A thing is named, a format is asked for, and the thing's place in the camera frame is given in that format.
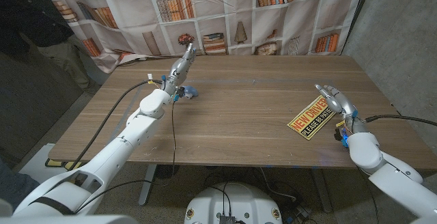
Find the dark clothing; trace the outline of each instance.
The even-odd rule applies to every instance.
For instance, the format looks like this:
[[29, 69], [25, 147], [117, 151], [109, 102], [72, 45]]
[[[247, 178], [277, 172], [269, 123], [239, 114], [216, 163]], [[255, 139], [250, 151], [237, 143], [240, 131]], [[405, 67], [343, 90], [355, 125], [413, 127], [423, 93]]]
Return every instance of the dark clothing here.
[[59, 44], [73, 35], [51, 0], [0, 0], [0, 51], [26, 53], [29, 45], [18, 32], [36, 46]]
[[39, 185], [28, 175], [12, 172], [0, 159], [0, 198], [14, 210]]

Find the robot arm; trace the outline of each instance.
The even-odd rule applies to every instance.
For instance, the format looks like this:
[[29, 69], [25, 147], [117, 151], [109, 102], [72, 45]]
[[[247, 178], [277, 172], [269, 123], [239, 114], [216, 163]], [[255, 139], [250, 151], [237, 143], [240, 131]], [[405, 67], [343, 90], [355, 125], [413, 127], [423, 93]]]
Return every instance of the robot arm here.
[[126, 128], [112, 142], [86, 165], [39, 185], [21, 202], [13, 217], [94, 213], [103, 195], [82, 206], [105, 191], [135, 148], [154, 136], [159, 119], [164, 115], [163, 105], [170, 104], [171, 96], [185, 81], [194, 57], [195, 49], [189, 44], [183, 58], [173, 64], [161, 89], [155, 89], [141, 101], [140, 107], [129, 117]]
[[352, 161], [369, 180], [419, 218], [437, 217], [437, 195], [421, 185], [421, 175], [410, 165], [379, 148], [376, 137], [358, 117], [356, 107], [339, 90], [315, 85], [329, 108], [340, 113], [352, 133], [347, 143]]

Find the bookshelf backdrop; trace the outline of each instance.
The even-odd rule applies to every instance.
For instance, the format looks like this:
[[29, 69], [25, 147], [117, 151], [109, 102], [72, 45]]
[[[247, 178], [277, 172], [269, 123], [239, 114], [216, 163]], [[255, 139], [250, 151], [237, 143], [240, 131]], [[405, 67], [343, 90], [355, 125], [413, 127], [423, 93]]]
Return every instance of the bookshelf backdrop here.
[[180, 55], [181, 35], [207, 55], [340, 54], [358, 0], [52, 0], [97, 66], [121, 52]]

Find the wooden table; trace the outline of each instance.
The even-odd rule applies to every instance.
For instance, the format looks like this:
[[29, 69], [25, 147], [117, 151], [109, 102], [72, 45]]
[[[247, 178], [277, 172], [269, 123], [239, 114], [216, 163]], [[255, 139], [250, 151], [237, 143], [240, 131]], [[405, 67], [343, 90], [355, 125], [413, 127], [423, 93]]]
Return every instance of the wooden table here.
[[[119, 67], [50, 151], [54, 160], [74, 160], [99, 127], [115, 101], [131, 86], [153, 74], [168, 74], [175, 59], [145, 61]], [[358, 108], [362, 118], [397, 114], [390, 102], [346, 56], [201, 56], [184, 85], [199, 96], [175, 104], [177, 165], [353, 168], [346, 149], [333, 137], [334, 116], [310, 141], [288, 128], [319, 94], [314, 84], [333, 85]], [[121, 132], [142, 98], [156, 88], [146, 84], [119, 104], [83, 157], [90, 160]], [[165, 107], [156, 135], [129, 160], [153, 164], [173, 162], [171, 107]], [[403, 120], [381, 119], [368, 124], [381, 150], [416, 169], [437, 169], [437, 158]]]

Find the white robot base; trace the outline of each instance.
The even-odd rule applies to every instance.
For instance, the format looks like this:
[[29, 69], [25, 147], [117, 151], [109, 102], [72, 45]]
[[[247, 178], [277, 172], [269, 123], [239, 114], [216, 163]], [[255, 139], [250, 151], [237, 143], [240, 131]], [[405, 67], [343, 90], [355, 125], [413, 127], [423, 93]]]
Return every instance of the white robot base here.
[[222, 182], [213, 187], [222, 191], [225, 187], [225, 192], [231, 202], [231, 214], [229, 214], [229, 202], [226, 196], [223, 201], [223, 192], [208, 187], [189, 203], [185, 212], [185, 224], [282, 224], [278, 205], [258, 188], [241, 182], [228, 182], [227, 184]]

